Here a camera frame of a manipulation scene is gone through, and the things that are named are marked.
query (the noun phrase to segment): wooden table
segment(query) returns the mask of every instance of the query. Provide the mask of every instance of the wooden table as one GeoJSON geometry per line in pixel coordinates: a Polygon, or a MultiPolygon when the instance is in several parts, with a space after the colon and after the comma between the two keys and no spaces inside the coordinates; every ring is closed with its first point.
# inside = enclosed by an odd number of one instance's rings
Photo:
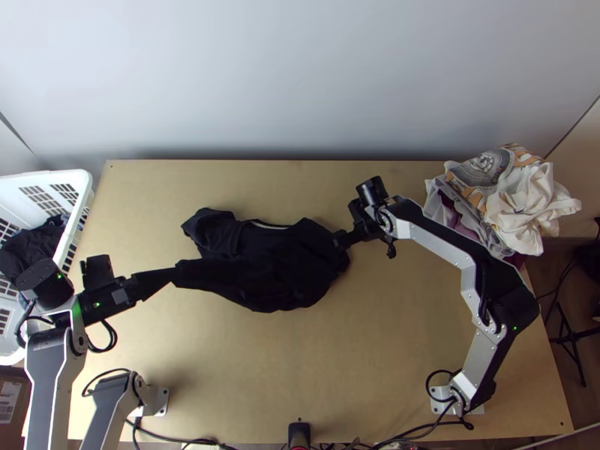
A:
{"type": "MultiPolygon", "coordinates": [[[[77,260],[109,254],[116,275],[198,257],[180,224],[203,206],[238,219],[290,224],[308,217],[332,231],[352,226],[355,186],[381,175],[390,194],[419,202],[440,162],[115,160],[106,164],[77,260]]],[[[109,320],[117,347],[88,354],[73,386],[69,437],[94,410],[83,385],[115,367],[172,389],[163,418],[144,426],[177,437],[282,443],[302,418],[315,442],[383,440],[432,422],[425,377],[458,369],[473,332],[456,268],[411,241],[386,258],[378,241],[357,244],[352,264],[308,309],[253,313],[217,295],[168,286],[109,320]]],[[[78,264],[70,278],[81,289],[78,264]]],[[[106,332],[90,327],[97,345],[106,332]]],[[[433,440],[572,431],[550,345],[537,319],[516,340],[474,431],[439,427],[433,440]]],[[[126,426],[123,438],[131,439],[126,426]]]]}

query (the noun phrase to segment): black stand leg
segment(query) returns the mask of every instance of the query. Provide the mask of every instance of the black stand leg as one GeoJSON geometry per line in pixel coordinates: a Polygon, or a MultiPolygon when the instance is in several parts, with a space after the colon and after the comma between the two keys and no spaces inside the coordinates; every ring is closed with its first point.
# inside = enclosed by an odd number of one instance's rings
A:
{"type": "Polygon", "coordinates": [[[556,303],[556,309],[560,314],[560,330],[558,337],[553,337],[550,339],[550,342],[553,344],[559,344],[563,349],[567,352],[567,354],[571,357],[574,363],[577,365],[577,371],[579,372],[579,379],[581,381],[581,385],[585,388],[587,387],[586,377],[584,375],[584,368],[581,365],[581,357],[579,356],[579,350],[577,348],[577,342],[580,339],[587,338],[588,336],[593,336],[600,334],[600,326],[595,328],[590,328],[585,331],[579,331],[574,333],[569,325],[569,321],[563,311],[563,308],[560,306],[560,302],[556,303]],[[572,351],[566,346],[566,344],[571,344],[572,351]]]}

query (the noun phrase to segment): pile of laundry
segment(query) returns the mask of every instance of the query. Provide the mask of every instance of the pile of laundry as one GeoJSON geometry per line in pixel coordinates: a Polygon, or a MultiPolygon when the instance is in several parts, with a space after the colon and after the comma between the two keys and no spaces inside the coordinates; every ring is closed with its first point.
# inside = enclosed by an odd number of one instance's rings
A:
{"type": "MultiPolygon", "coordinates": [[[[19,275],[34,263],[54,257],[68,221],[68,214],[58,214],[38,228],[15,232],[0,248],[1,274],[15,284],[19,275]]],[[[20,294],[19,304],[27,308],[27,301],[20,294]]]]}
{"type": "Polygon", "coordinates": [[[424,212],[480,241],[495,257],[540,255],[542,236],[558,236],[558,218],[581,210],[554,181],[552,163],[518,144],[486,151],[425,181],[424,212]]]}

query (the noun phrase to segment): white backdrop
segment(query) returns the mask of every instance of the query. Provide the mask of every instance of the white backdrop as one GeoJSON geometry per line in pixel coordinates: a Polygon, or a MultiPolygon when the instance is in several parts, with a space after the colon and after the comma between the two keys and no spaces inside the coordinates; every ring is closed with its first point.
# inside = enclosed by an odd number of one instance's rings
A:
{"type": "Polygon", "coordinates": [[[5,0],[0,111],[105,157],[545,155],[600,93],[594,0],[5,0]]]}

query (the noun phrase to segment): plastic basket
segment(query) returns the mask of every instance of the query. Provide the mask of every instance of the plastic basket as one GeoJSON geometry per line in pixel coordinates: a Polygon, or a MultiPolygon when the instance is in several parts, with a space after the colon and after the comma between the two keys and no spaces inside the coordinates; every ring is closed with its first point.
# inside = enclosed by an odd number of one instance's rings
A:
{"type": "MultiPolygon", "coordinates": [[[[29,172],[0,177],[0,247],[20,229],[39,227],[55,215],[70,214],[54,254],[54,262],[68,273],[81,230],[94,199],[92,176],[85,170],[29,172]]],[[[14,365],[25,357],[14,336],[14,327],[23,309],[19,293],[0,272],[0,365],[14,365]]],[[[41,329],[41,322],[29,320],[22,335],[41,329]]]]}

